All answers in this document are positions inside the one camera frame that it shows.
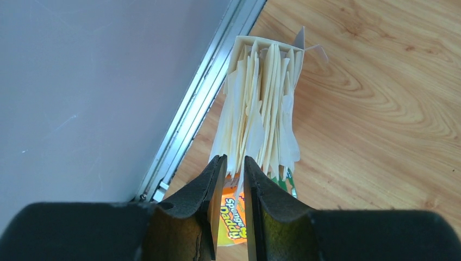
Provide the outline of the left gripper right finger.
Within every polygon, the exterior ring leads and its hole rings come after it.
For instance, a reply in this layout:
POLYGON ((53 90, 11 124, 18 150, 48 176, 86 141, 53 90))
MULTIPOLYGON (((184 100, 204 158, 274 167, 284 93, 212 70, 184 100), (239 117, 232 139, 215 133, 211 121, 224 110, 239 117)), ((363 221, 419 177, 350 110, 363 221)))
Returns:
POLYGON ((460 260, 460 240, 426 210, 316 210, 244 160, 249 260, 460 260))

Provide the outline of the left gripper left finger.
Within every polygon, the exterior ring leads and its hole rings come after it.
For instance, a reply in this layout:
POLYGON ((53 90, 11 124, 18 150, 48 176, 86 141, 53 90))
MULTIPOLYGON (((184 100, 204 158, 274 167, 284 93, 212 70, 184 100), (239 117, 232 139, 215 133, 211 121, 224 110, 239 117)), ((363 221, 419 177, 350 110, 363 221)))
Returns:
POLYGON ((226 156, 159 203, 39 202, 1 236, 1 260, 215 260, 226 156))

